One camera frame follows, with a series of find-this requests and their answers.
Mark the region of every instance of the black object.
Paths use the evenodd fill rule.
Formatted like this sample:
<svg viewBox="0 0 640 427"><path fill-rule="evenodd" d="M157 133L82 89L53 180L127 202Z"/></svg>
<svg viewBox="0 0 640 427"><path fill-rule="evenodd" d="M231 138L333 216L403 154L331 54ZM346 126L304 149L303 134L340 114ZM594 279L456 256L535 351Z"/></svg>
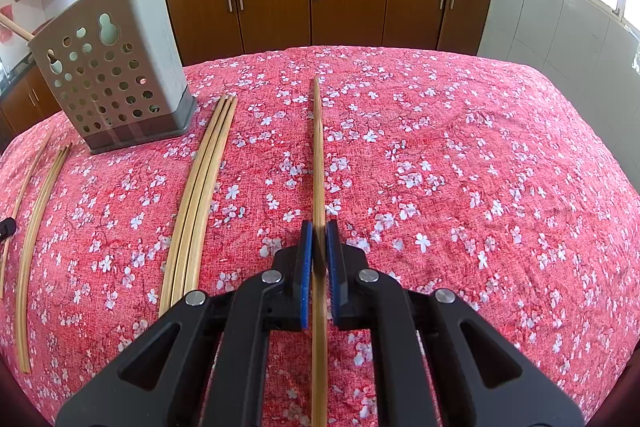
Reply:
<svg viewBox="0 0 640 427"><path fill-rule="evenodd" d="M15 233L15 219L7 217L0 221L0 243Z"/></svg>
<svg viewBox="0 0 640 427"><path fill-rule="evenodd" d="M445 427L577 427L578 406L448 289L405 290L326 226L334 325L369 329L381 426L436 427L420 334Z"/></svg>
<svg viewBox="0 0 640 427"><path fill-rule="evenodd" d="M259 426L270 330L308 324L312 226L238 290L188 293L66 402L56 427Z"/></svg>

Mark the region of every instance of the wooden pole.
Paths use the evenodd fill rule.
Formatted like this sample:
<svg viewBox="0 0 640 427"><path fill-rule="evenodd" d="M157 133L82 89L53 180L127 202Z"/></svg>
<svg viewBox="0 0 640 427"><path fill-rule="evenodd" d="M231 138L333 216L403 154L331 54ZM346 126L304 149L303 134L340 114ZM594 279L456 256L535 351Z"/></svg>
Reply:
<svg viewBox="0 0 640 427"><path fill-rule="evenodd" d="M324 142L322 98L314 77L314 258L312 282L311 427L326 427L326 252L324 243Z"/></svg>

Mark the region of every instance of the blue gripper pad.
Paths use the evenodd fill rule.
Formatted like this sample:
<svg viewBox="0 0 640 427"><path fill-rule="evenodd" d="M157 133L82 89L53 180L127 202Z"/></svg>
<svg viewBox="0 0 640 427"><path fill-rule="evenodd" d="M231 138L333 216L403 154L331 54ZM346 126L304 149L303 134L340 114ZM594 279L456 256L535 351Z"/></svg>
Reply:
<svg viewBox="0 0 640 427"><path fill-rule="evenodd" d="M298 243L296 280L300 281L300 325L309 327L309 293L311 292L311 252L314 227L310 221L303 221Z"/></svg>

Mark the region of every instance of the upper cabinet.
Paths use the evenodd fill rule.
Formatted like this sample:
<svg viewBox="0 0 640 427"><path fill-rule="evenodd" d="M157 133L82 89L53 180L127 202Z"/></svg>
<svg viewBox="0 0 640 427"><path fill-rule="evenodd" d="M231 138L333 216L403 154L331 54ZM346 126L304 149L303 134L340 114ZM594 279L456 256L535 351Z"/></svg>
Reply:
<svg viewBox="0 0 640 427"><path fill-rule="evenodd" d="M311 0L312 44L380 46L386 0Z"/></svg>
<svg viewBox="0 0 640 427"><path fill-rule="evenodd" d="M309 0L238 0L244 52L311 44Z"/></svg>
<svg viewBox="0 0 640 427"><path fill-rule="evenodd" d="M447 0L438 50L477 55L491 0Z"/></svg>
<svg viewBox="0 0 640 427"><path fill-rule="evenodd" d="M445 0L386 0L382 45L436 49L444 4Z"/></svg>

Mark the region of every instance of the bamboo stick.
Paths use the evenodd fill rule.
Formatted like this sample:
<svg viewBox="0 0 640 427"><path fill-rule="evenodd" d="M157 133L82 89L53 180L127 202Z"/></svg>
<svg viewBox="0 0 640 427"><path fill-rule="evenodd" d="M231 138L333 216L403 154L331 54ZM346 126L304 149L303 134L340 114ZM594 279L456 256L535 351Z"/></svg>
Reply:
<svg viewBox="0 0 640 427"><path fill-rule="evenodd" d="M56 159L49 169L44 185L38 194L33 214L29 220L29 226L22 245L22 254L20 256L20 271L18 272L18 288L15 305L15 330L16 330L16 351L18 355L18 368L23 373L31 372L31 363L29 361L29 346L27 341L27 293L29 286L29 276L31 269L31 261L33 260L33 250L35 248L38 230L42 222L42 216L49 203L49 198L56 184L58 175L65 164L67 155L71 150L71 145L66 146L61 152L58 152Z"/></svg>
<svg viewBox="0 0 640 427"><path fill-rule="evenodd" d="M314 77L314 235L316 238L312 281L311 427L326 427L326 252L324 242L324 142L322 98L319 79Z"/></svg>
<svg viewBox="0 0 640 427"><path fill-rule="evenodd" d="M196 179L198 178L198 173L200 172L200 167L202 166L202 160L207 151L207 148L209 147L209 142L211 141L213 131L216 127L216 123L218 122L218 118L220 116L220 112L222 111L222 107L226 98L227 95L224 95L220 97L220 100L218 100L216 109L213 111L211 120L209 120L207 130L205 131L205 134L202 137L202 141L200 142L200 147L198 147L198 153L196 154L196 159L193 162L193 166L191 166L187 184L185 185L184 191L182 192L180 209L178 210L178 216L175 219L174 233L171 238L169 255L167 256L166 265L164 268L164 280L162 281L162 292L160 293L160 310L158 314L159 317L161 317L171 307L171 295L174 288L175 268L178 260L178 250L180 248L180 242L182 240L184 220L187 216L191 198L193 197L193 187L195 186Z"/></svg>
<svg viewBox="0 0 640 427"><path fill-rule="evenodd" d="M184 220L184 229L182 230L182 237L180 238L180 247L178 248L178 260L176 262L175 274L174 274L174 286L171 291L171 306L184 297L184 282L187 274L187 265L189 261L189 253L191 247L191 237L193 237L193 227L195 225L196 215L198 213L198 202L200 201L200 195L202 194L202 188L204 187L205 180L207 178L207 171L209 170L209 164L214 150L216 149L216 143L220 137L220 130L226 114L231 106L231 97L227 97L223 103L222 111L216 122L216 126L213 129L209 146L207 147L204 157L202 159L202 165L198 172L195 185L193 187L193 194L187 209L187 215Z"/></svg>
<svg viewBox="0 0 640 427"><path fill-rule="evenodd" d="M20 210L20 204L22 203L22 198L24 197L24 193L27 191L27 186L31 181L31 176L33 176L33 171L36 169L36 165L38 161L40 161L40 157L44 150L47 148L47 144L49 143L49 139L51 138L51 134L53 133L53 127L47 133L47 136L42 140L42 144L40 145L40 150L36 154L36 157L33 159L31 163L31 167L29 167L29 171L27 172L27 176L22 182L22 187L20 188L20 193L18 193L18 197L15 200L14 211L11 214L11 217L14 219L18 217L18 211ZM11 237L7 237L4 240L4 248L2 249L2 261L0 262L0 299L4 296L4 269L6 267L7 256L9 255L9 246L11 245Z"/></svg>
<svg viewBox="0 0 640 427"><path fill-rule="evenodd" d="M189 249L189 262L187 264L187 273L184 280L184 294L198 288L198 278L200 277L200 261L202 259L202 246L204 245L204 236L207 231L207 221L209 219L209 206L213 197L213 190L218 180L218 172L220 171L220 163L222 155L225 152L226 138L229 136L231 122L234 119L238 99L233 97L231 107L226 114L225 121L220 130L220 136L216 143L213 156L207 170L207 178L200 195L200 204L196 214L196 221L193 227L193 235L191 237L191 246Z"/></svg>

